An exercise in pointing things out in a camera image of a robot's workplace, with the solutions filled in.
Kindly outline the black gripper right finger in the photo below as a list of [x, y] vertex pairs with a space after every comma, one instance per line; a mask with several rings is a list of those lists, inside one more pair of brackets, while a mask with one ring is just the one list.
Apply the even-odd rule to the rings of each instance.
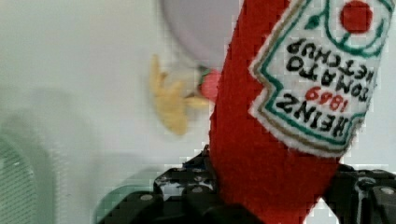
[[393, 173], [341, 164], [323, 200], [339, 224], [396, 224], [395, 190]]

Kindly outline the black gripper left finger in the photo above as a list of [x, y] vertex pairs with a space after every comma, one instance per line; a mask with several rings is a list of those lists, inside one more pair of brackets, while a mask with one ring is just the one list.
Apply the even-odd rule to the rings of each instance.
[[264, 224], [243, 205], [220, 198], [209, 146], [181, 167], [138, 186], [151, 187], [163, 196], [163, 210], [149, 224]]

